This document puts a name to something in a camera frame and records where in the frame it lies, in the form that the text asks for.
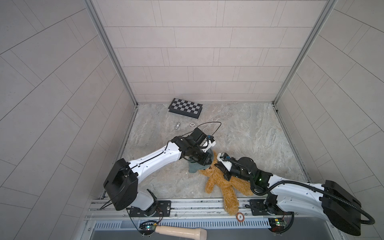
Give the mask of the grey-green teddy sweater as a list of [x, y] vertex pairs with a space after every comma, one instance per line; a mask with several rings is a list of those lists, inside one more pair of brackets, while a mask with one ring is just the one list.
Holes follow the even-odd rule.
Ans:
[[209, 167], [210, 165], [203, 166], [203, 165], [200, 165], [199, 163], [189, 163], [189, 173], [194, 174], [199, 170], [205, 170]]

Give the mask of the tan teddy bear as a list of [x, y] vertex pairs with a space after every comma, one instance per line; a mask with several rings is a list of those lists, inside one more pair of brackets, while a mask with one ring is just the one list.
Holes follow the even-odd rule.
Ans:
[[211, 166], [205, 170], [199, 170], [199, 173], [208, 177], [205, 192], [211, 194], [214, 186], [218, 186], [223, 195], [225, 211], [230, 216], [235, 216], [239, 212], [239, 201], [235, 190], [245, 196], [252, 196], [251, 185], [248, 181], [236, 177], [231, 177], [229, 181], [225, 180], [224, 174], [215, 166], [218, 163], [217, 156], [218, 154], [214, 152], [214, 160]]

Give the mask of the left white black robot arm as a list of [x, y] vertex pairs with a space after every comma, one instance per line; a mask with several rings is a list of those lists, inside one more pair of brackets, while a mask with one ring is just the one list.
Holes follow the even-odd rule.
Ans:
[[147, 156], [129, 162], [123, 158], [116, 161], [103, 183], [110, 200], [101, 209], [109, 205], [117, 211], [134, 207], [151, 216], [156, 212], [159, 201], [150, 190], [140, 191], [139, 184], [152, 173], [180, 159], [208, 168], [214, 158], [210, 148], [215, 144], [214, 136], [195, 128], [190, 135], [176, 136]]

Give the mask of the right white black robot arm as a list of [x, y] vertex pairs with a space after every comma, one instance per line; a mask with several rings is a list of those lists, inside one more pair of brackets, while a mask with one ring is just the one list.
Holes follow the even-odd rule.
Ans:
[[226, 153], [219, 154], [215, 165], [225, 180], [244, 180], [254, 195], [266, 196], [264, 205], [271, 214], [301, 213], [328, 221], [346, 234], [361, 235], [362, 214], [356, 210], [361, 203], [334, 181], [291, 181], [258, 169], [251, 158], [236, 160]]

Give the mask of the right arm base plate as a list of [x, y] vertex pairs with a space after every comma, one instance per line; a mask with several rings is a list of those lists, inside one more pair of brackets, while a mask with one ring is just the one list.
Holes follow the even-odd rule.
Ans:
[[278, 205], [277, 200], [252, 199], [245, 208], [250, 209], [253, 216], [283, 216], [287, 215]]

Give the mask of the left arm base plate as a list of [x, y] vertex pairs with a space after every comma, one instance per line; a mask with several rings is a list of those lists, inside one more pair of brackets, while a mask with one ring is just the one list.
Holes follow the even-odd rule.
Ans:
[[158, 201], [157, 207], [153, 208], [153, 212], [150, 213], [149, 210], [143, 211], [139, 208], [128, 208], [129, 215], [131, 217], [143, 217], [143, 218], [155, 218], [155, 217], [169, 217], [171, 212], [172, 202], [169, 200], [160, 200]]

